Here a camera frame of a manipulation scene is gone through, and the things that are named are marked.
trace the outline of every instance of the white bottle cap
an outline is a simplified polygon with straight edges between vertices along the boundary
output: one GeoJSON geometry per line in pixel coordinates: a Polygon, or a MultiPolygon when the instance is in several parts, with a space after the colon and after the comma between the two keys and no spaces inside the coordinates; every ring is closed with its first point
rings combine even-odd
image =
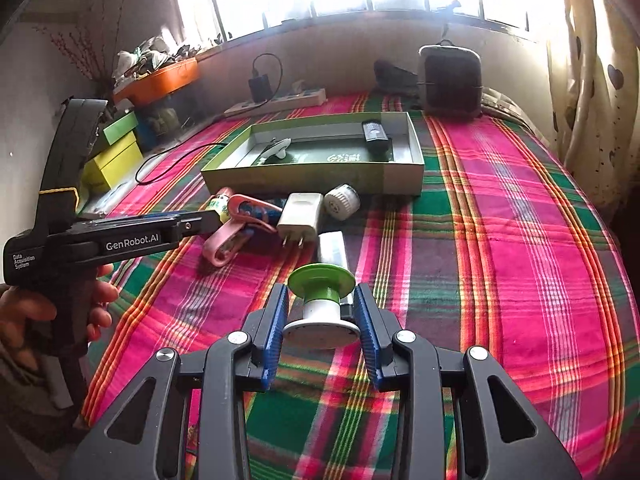
{"type": "Polygon", "coordinates": [[[360,197],[348,184],[332,189],[324,196],[324,208],[337,220],[346,220],[360,209],[360,197]]]}

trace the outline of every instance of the human hand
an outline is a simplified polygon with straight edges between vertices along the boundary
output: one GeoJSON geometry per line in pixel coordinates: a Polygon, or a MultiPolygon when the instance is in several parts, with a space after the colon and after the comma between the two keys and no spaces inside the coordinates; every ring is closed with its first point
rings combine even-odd
{"type": "MultiPolygon", "coordinates": [[[[113,265],[97,269],[97,277],[105,276],[113,265]]],[[[107,303],[118,298],[118,289],[111,283],[96,280],[92,300],[94,307],[89,314],[86,335],[89,341],[100,339],[100,329],[111,326],[111,315],[105,310],[107,303]]],[[[56,317],[56,307],[37,292],[12,287],[0,296],[0,340],[20,365],[31,370],[38,369],[38,360],[24,338],[27,319],[51,321],[56,317]]]]}

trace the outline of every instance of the silver screw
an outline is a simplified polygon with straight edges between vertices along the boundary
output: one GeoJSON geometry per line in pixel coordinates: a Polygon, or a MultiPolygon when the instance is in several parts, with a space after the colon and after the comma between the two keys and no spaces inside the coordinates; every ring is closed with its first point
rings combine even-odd
{"type": "Polygon", "coordinates": [[[489,357],[489,352],[481,346],[472,346],[469,349],[469,355],[477,361],[484,361],[489,357]]]}
{"type": "Polygon", "coordinates": [[[401,330],[396,334],[396,339],[403,343],[413,343],[415,341],[415,334],[411,330],[401,330]]]}
{"type": "Polygon", "coordinates": [[[161,348],[156,352],[158,361],[170,361],[175,356],[175,352],[171,348],[161,348]]]}
{"type": "Polygon", "coordinates": [[[226,336],[226,338],[229,339],[229,342],[233,343],[234,345],[241,345],[247,339],[249,339],[249,336],[244,332],[237,331],[237,332],[232,332],[231,334],[226,336]]]}

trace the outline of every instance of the yellow box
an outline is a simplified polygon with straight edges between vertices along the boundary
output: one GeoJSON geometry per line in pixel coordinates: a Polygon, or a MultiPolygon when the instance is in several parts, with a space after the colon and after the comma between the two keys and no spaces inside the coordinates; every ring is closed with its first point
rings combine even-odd
{"type": "Polygon", "coordinates": [[[129,132],[84,165],[82,182],[92,188],[92,191],[107,192],[141,162],[142,153],[136,143],[136,136],[129,132]]]}

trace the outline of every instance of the white power adapter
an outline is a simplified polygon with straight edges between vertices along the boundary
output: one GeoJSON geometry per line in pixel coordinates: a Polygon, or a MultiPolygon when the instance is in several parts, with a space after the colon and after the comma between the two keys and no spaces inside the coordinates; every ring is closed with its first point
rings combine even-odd
{"type": "Polygon", "coordinates": [[[284,205],[278,234],[283,238],[283,245],[289,241],[297,241],[302,247],[305,242],[318,238],[318,222],[322,209],[323,196],[320,193],[291,193],[284,205]]]}

